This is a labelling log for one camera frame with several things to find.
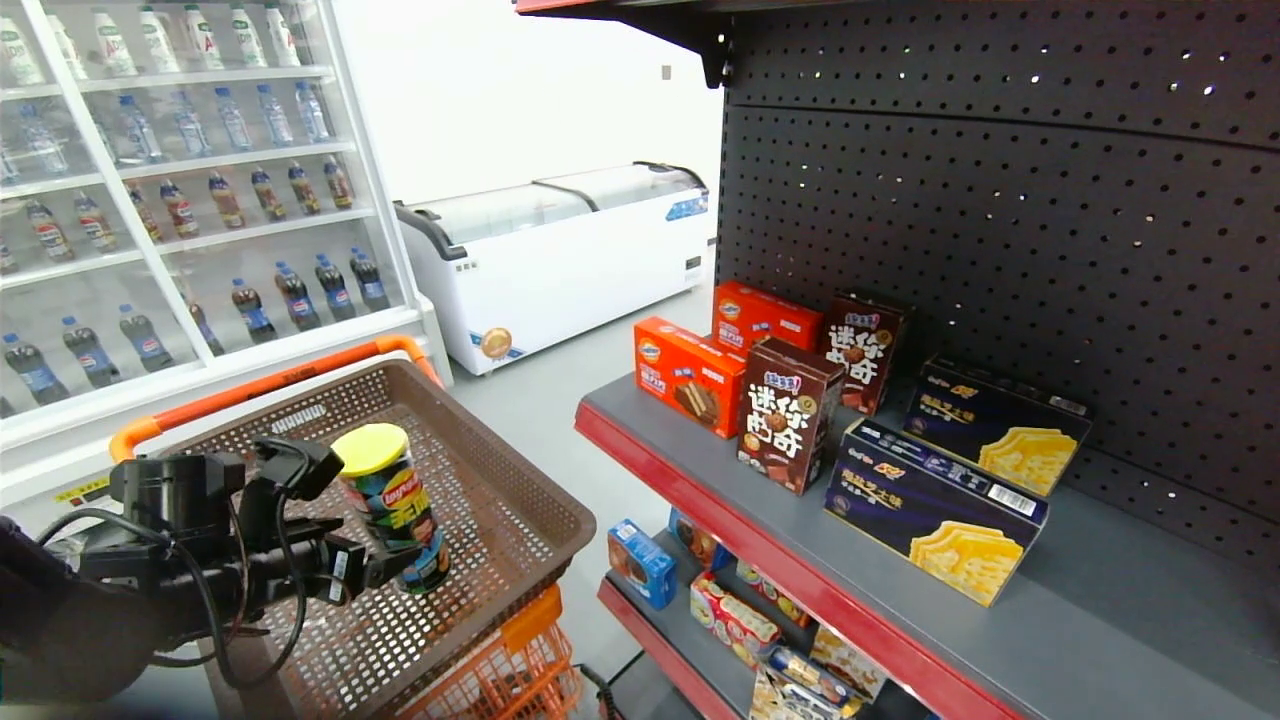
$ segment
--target white wall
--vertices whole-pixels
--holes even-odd
[[[632,160],[689,167],[717,196],[722,95],[692,53],[620,23],[520,17],[509,0],[335,6],[396,200]]]

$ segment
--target orange shopping cart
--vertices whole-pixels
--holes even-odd
[[[349,368],[396,351],[408,360]],[[280,392],[303,380],[316,387]],[[444,392],[411,338],[378,338],[136,420],[111,439],[111,455],[132,457],[143,441],[264,396],[271,401],[265,407],[159,454],[250,456],[261,436],[328,443],[365,423],[396,423],[410,436],[419,477],[447,532],[452,569],[425,596],[388,585],[343,607],[312,602],[301,641],[271,682],[236,692],[209,670],[220,714],[434,720],[428,712],[436,707],[440,717],[458,720],[563,717],[581,688],[556,625],[556,580],[595,534],[595,519]],[[335,486],[312,502],[291,503],[291,515],[340,515],[339,534],[369,543]],[[246,673],[265,667],[293,615],[289,603],[270,606],[259,623],[269,633],[237,638],[232,662]]]

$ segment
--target snack package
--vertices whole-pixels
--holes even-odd
[[[710,533],[699,528],[687,515],[671,509],[667,518],[667,529],[680,539],[680,543],[689,548],[703,570],[716,571],[733,561],[733,553],[719,543]]]
[[[751,693],[751,720],[846,720],[863,698],[803,655],[774,646],[760,659]]]
[[[716,287],[712,324],[716,345],[733,352],[746,352],[765,336],[813,352],[822,313],[730,281]]]
[[[760,652],[782,634],[777,625],[724,592],[710,573],[698,575],[689,585],[689,611],[753,670]]]
[[[888,680],[879,665],[826,625],[818,625],[809,659],[849,683],[868,702],[879,697]]]
[[[989,607],[1048,518],[1048,503],[872,420],[845,430],[826,507]]]
[[[676,561],[631,520],[609,528],[609,566],[655,610],[676,597]]]
[[[635,325],[636,384],[722,438],[737,432],[746,360],[653,316]]]
[[[790,597],[778,592],[778,588],[769,580],[765,580],[764,575],[754,566],[739,560],[736,573],[744,583],[751,585],[751,589],[764,596],[765,600],[781,610],[792,623],[801,628],[809,625],[809,614],[801,610]]]
[[[827,310],[818,352],[845,366],[841,401],[874,415],[884,397],[893,351],[915,307],[865,290],[837,292]]]
[[[906,432],[1048,496],[1093,425],[1084,404],[951,357],[920,369]]]
[[[818,478],[842,382],[836,363],[776,337],[756,343],[742,374],[737,459],[803,495]]]

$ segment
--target robotic arm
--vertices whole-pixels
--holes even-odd
[[[247,484],[236,455],[140,457],[111,470],[110,495],[124,505],[123,515],[76,510],[35,541],[0,518],[6,702],[101,701],[129,687],[148,664],[210,660],[233,688],[253,687],[288,661],[307,598],[349,603],[421,552],[370,552],[334,534],[340,518],[285,519],[285,502],[317,498],[342,460],[312,442],[259,438],[253,450],[259,473]],[[236,492],[238,511],[230,503]],[[84,550],[73,571],[44,546],[82,518],[102,520],[108,537]],[[255,678],[238,676],[227,643],[262,634],[244,625],[289,597],[297,615],[280,656]],[[205,637],[214,652],[196,661],[156,655]]]

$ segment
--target potato chip can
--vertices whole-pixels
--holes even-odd
[[[408,433],[392,423],[370,423],[339,437],[343,493],[384,550],[421,547],[422,553],[397,578],[411,594],[439,587],[449,573],[444,532],[431,511],[431,496],[413,466]]]

